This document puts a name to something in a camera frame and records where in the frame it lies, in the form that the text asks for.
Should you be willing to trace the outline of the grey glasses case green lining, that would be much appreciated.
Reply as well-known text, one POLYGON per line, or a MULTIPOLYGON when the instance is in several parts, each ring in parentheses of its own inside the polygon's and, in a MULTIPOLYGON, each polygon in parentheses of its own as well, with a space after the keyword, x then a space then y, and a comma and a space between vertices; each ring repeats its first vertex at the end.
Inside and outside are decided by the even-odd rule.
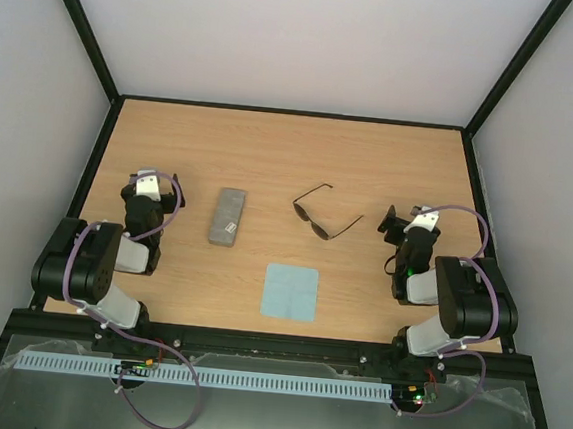
POLYGON ((211 244, 227 248, 234 246, 245 201, 246 192, 242 189, 228 187, 220 190, 208 234, 211 244))

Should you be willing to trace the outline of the light blue cleaning cloth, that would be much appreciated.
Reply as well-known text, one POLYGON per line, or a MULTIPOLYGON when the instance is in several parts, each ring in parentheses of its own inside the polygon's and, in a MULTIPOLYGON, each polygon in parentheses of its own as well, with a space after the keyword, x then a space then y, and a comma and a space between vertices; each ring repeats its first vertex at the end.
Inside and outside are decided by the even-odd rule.
POLYGON ((294 265, 267 265, 260 313, 270 318, 313 322, 319 272, 294 265))

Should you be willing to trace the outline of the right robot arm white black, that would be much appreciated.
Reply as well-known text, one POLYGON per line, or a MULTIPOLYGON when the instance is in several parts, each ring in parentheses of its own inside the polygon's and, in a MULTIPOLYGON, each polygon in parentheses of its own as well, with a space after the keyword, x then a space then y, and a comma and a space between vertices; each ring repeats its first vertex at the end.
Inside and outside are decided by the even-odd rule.
POLYGON ((378 231, 395 248, 386 260, 385 274, 399 304, 435 306, 429 319, 404 326, 382 352, 379 364, 390 376, 420 381, 436 361, 466 351, 472 344, 511 336, 518 328, 518 312, 497 262, 485 255, 489 229, 482 215, 459 205, 415 207, 412 219, 399 217, 391 206, 378 231), (459 210, 481 225, 481 246, 471 257, 435 256, 440 237, 440 213, 459 210))

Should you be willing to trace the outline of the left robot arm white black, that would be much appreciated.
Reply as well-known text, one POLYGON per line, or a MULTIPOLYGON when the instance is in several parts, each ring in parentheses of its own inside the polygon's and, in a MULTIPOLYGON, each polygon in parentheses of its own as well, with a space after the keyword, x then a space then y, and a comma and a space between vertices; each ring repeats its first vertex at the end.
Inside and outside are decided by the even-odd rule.
POLYGON ((143 169, 122 187, 122 224, 63 218, 31 272, 35 293, 65 301, 97 321, 95 343, 120 355, 161 355, 152 350, 146 304, 123 292, 114 273, 150 276, 160 257, 165 227, 186 206, 176 174, 143 169))

